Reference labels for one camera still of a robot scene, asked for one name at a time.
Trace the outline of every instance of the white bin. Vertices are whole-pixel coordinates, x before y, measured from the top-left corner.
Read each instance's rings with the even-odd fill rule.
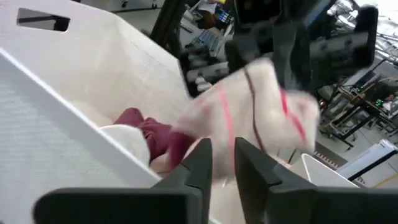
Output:
[[[20,8],[68,17],[68,30],[21,27]],[[170,124],[188,101],[177,59],[120,17],[71,0],[0,1],[0,222],[32,223],[37,198],[61,187],[154,185],[98,126],[128,107]]]

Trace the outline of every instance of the red fabric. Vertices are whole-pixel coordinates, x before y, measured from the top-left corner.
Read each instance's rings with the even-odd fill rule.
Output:
[[[150,150],[150,162],[165,154],[169,147],[171,125],[161,124],[154,118],[144,119],[137,108],[124,110],[114,124],[126,124],[141,129]]]

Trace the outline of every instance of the crumpled cloth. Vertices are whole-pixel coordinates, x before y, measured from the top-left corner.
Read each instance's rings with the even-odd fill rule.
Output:
[[[251,62],[186,106],[173,125],[171,168],[180,164],[194,139],[210,138],[213,179],[234,178],[234,141],[243,137],[264,153],[315,150],[319,108],[303,91],[283,90],[272,62]]]
[[[130,125],[142,131],[150,150],[150,162],[167,152],[172,129],[171,125],[161,124],[154,118],[144,119],[137,108],[124,110],[114,124]]]

